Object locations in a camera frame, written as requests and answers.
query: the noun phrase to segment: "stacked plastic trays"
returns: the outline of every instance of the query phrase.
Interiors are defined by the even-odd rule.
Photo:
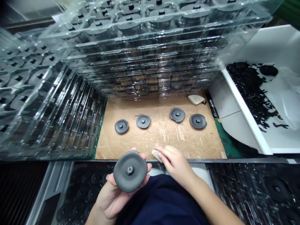
[[[282,0],[83,2],[40,39],[114,100],[198,93]]]
[[[92,158],[106,100],[42,44],[0,56],[0,159]]]

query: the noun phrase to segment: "tray with black parts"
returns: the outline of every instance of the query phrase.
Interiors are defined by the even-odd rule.
[[[114,162],[76,163],[52,223],[85,224],[101,188],[106,183],[106,176],[113,172],[114,165]]]
[[[297,164],[208,164],[218,196],[245,224],[300,224]]]

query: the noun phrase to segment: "right hand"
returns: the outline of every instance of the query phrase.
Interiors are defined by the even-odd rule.
[[[158,155],[167,171],[182,187],[186,188],[195,180],[196,174],[182,152],[170,145],[161,147],[155,144],[154,149],[160,152]]]

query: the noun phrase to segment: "gray disc in tray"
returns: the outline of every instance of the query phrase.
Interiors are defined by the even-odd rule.
[[[185,112],[180,108],[173,108],[170,112],[170,118],[180,123],[185,118]]]
[[[207,126],[205,117],[201,114],[193,114],[190,117],[190,122],[196,129],[203,129]]]
[[[147,127],[149,127],[150,122],[151,122],[150,116],[147,115],[141,114],[137,118],[137,126],[142,129],[146,129]]]
[[[115,123],[115,130],[118,134],[123,134],[128,130],[127,120],[121,119]]]

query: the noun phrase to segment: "green mat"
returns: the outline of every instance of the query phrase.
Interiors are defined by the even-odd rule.
[[[219,119],[214,118],[214,120],[227,158],[244,158],[244,155],[238,150],[237,141],[223,129]]]

